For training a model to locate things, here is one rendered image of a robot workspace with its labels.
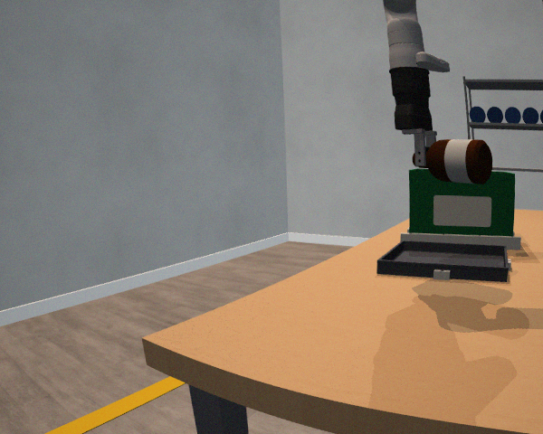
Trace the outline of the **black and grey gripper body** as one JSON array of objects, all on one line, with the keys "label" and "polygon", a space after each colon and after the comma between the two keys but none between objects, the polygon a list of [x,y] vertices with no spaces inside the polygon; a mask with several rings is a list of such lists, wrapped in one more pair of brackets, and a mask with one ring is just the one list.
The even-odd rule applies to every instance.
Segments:
[{"label": "black and grey gripper body", "polygon": [[432,131],[429,110],[429,71],[449,72],[448,61],[424,52],[420,44],[402,42],[389,47],[389,64],[395,97],[395,129]]}]

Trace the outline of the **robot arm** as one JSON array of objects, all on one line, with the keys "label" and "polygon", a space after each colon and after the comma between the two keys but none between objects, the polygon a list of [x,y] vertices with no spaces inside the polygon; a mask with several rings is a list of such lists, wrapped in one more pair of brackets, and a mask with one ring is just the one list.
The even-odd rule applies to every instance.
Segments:
[{"label": "robot arm", "polygon": [[383,4],[388,22],[389,47],[402,42],[416,43],[424,47],[421,26],[417,19],[416,0],[383,0]]}]

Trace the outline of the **brown bottle with white label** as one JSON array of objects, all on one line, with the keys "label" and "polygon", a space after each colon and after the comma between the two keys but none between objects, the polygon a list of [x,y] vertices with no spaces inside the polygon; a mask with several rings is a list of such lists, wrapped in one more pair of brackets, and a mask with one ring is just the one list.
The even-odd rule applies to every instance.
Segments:
[{"label": "brown bottle with white label", "polygon": [[442,139],[426,152],[430,173],[443,182],[485,184],[492,171],[492,156],[483,140]]}]

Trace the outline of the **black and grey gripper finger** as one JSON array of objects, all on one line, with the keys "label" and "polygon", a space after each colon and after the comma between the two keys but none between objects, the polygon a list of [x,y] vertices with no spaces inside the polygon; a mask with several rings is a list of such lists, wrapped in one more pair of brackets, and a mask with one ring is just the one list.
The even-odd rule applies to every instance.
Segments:
[{"label": "black and grey gripper finger", "polygon": [[436,141],[437,131],[425,131],[426,152],[431,144]]},{"label": "black and grey gripper finger", "polygon": [[416,166],[427,166],[424,129],[402,129],[402,134],[414,134],[414,155]]}]

